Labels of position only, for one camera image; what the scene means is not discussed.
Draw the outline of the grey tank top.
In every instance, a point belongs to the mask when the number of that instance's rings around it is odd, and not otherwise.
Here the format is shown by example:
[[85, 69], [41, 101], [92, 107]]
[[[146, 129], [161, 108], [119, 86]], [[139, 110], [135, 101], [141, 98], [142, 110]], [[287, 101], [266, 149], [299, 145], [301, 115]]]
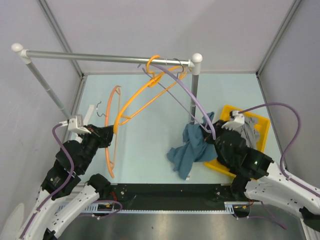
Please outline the grey tank top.
[[257, 117], [244, 117], [244, 124], [235, 131], [245, 139], [249, 148], [257, 150], [257, 143], [260, 140], [260, 133], [256, 130], [255, 125], [258, 123]]

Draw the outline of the orange hanger with metal hook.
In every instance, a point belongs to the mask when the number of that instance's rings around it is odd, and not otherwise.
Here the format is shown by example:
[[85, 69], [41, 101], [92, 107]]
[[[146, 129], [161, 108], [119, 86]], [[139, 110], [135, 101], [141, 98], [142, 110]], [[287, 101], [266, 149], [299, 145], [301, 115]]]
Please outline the orange hanger with metal hook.
[[[121, 86], [120, 85], [116, 85], [112, 89], [112, 91], [109, 95], [109, 98], [108, 98], [105, 113], [101, 113], [101, 114], [99, 113], [99, 105], [102, 103], [101, 101], [99, 101], [95, 107], [95, 112], [96, 112], [97, 116], [100, 118], [104, 117], [104, 126], [105, 127], [114, 127], [114, 124], [109, 125], [109, 119], [110, 119], [112, 101], [113, 101], [113, 97], [115, 95], [118, 95], [117, 113], [119, 113], [120, 112], [120, 103], [121, 103]], [[108, 147], [104, 149], [104, 153], [105, 153], [105, 161], [106, 161], [108, 173], [111, 176], [111, 178], [114, 179], [115, 178], [114, 168], [115, 168], [115, 164], [116, 164], [118, 135], [116, 133], [114, 133], [113, 129], [112, 129], [112, 133], [114, 135], [114, 138], [113, 138], [114, 139], [113, 158], [110, 157], [110, 151], [109, 151]]]

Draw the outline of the blue tank top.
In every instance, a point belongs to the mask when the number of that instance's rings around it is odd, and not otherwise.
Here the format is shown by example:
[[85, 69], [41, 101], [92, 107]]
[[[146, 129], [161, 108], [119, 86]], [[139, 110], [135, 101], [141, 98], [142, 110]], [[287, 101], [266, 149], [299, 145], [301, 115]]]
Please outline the blue tank top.
[[183, 145], [172, 147], [166, 158], [173, 164], [173, 171], [182, 180], [189, 178], [193, 163], [203, 163], [214, 160], [218, 157], [213, 144], [205, 142], [203, 127], [207, 120], [202, 118], [202, 123], [187, 124], [182, 132]]

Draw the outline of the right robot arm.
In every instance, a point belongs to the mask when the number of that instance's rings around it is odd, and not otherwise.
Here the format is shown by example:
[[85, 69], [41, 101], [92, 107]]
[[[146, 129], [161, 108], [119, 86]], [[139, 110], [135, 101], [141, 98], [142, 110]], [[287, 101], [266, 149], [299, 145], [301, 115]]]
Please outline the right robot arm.
[[206, 131], [202, 134], [204, 141], [214, 146], [217, 161], [235, 175], [231, 196], [237, 201], [248, 198], [281, 208], [319, 231], [320, 189], [286, 171], [263, 152], [248, 147], [238, 132], [223, 128], [224, 123], [214, 123], [216, 139]]

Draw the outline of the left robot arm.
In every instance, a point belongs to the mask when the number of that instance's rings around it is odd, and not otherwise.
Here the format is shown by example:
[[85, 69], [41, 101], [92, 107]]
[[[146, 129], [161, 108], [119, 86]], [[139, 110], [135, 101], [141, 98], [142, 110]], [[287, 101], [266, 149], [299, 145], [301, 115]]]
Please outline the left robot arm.
[[97, 127], [89, 124], [80, 134], [82, 141], [62, 143], [56, 139], [60, 150], [40, 186], [31, 214], [16, 234], [17, 240], [57, 240], [86, 207], [111, 195], [111, 183], [97, 173], [62, 210], [58, 209], [81, 181], [80, 176], [85, 174], [98, 149], [111, 145], [113, 135], [111, 125]]

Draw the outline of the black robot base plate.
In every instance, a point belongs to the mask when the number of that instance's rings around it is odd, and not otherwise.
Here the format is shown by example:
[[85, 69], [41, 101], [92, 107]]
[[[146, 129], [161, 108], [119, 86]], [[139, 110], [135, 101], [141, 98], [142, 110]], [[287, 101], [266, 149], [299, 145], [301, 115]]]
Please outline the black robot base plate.
[[100, 200], [122, 204], [122, 212], [195, 212], [225, 210], [225, 203], [239, 209], [253, 201], [233, 193], [229, 184], [118, 183], [109, 186]]

